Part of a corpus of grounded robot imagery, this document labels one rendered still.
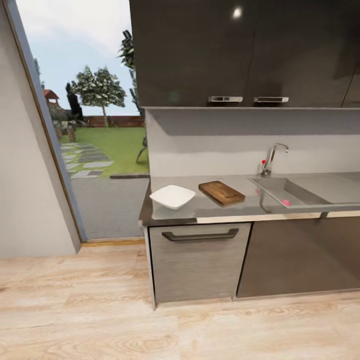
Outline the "cutting board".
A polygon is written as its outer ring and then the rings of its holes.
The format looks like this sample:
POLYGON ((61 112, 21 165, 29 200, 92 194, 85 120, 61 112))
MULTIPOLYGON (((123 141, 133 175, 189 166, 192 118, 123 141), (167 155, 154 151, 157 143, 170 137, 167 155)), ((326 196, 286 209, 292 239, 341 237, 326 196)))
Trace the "cutting board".
POLYGON ((199 184, 198 187, 221 205, 235 203, 246 198, 244 194, 218 180, 199 184))

